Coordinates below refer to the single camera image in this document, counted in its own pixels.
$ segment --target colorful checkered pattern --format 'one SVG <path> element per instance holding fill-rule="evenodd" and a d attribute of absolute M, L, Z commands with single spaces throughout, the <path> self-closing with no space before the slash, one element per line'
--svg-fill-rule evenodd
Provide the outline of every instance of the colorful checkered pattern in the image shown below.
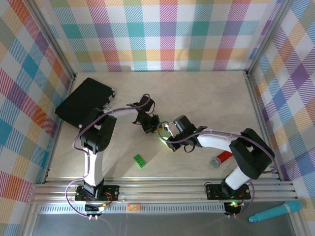
<path fill-rule="evenodd" d="M 0 3 L 0 236 L 14 236 L 41 181 L 70 79 L 22 0 Z"/>
<path fill-rule="evenodd" d="M 280 168 L 315 235 L 315 1 L 294 2 L 254 83 Z"/>
<path fill-rule="evenodd" d="M 272 13 L 267 12 L 271 16 L 265 29 L 256 32 L 270 2 L 50 0 L 50 11 L 37 0 L 71 65 L 79 72 L 244 70 L 281 0 Z M 59 30 L 51 21 L 52 14 L 59 21 Z M 256 34 L 261 37 L 253 44 Z"/>

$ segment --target plaid wall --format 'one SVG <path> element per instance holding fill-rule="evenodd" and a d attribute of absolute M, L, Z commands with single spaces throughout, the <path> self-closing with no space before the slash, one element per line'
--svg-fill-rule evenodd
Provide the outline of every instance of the plaid wall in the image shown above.
<path fill-rule="evenodd" d="M 296 0 L 254 72 L 285 179 L 315 235 L 315 1 Z"/>
<path fill-rule="evenodd" d="M 0 2 L 0 236 L 14 236 L 41 181 L 70 79 L 22 0 Z"/>
<path fill-rule="evenodd" d="M 244 70 L 282 0 L 36 1 L 76 71 L 119 72 Z"/>

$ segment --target beige table surface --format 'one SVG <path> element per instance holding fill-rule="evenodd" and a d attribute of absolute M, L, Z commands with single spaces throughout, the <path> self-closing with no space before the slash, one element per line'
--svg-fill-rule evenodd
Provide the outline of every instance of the beige table surface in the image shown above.
<path fill-rule="evenodd" d="M 79 73 L 74 88 L 87 77 L 116 90 L 112 109 L 138 102 L 141 95 L 149 93 L 161 120 L 172 121 L 186 115 L 196 127 L 205 125 L 228 132 L 253 128 L 260 134 L 242 72 Z M 77 134 L 77 128 L 63 123 L 48 179 L 83 176 L 84 155 L 71 147 Z M 118 123 L 104 153 L 103 174 L 115 178 L 222 178 L 237 165 L 232 157 L 219 168 L 211 168 L 210 159 L 220 153 L 215 148 L 196 148 L 192 153 L 181 148 L 172 152 L 155 134 L 145 134 L 141 126 Z M 142 169 L 133 159 L 137 154 L 147 162 Z"/>

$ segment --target metal floor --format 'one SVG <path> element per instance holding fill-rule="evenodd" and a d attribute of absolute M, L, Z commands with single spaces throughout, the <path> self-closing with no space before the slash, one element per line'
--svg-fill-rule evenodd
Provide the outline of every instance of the metal floor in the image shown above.
<path fill-rule="evenodd" d="M 111 213 L 98 221 L 76 214 L 39 214 L 34 236 L 294 236 L 289 215 L 250 223 L 256 212 L 281 202 L 254 203 L 248 212 L 234 219 L 223 213 L 141 214 Z"/>

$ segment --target blue pen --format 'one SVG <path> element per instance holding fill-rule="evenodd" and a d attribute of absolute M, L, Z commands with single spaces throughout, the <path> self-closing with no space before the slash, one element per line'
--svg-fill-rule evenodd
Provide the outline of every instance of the blue pen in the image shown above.
<path fill-rule="evenodd" d="M 279 215 L 287 214 L 290 212 L 296 212 L 296 211 L 299 211 L 300 209 L 302 209 L 302 204 L 299 200 L 286 202 L 285 204 L 281 206 L 277 206 L 269 210 L 256 213 L 255 215 L 249 218 L 249 221 L 259 222 L 259 221 L 274 218 Z"/>

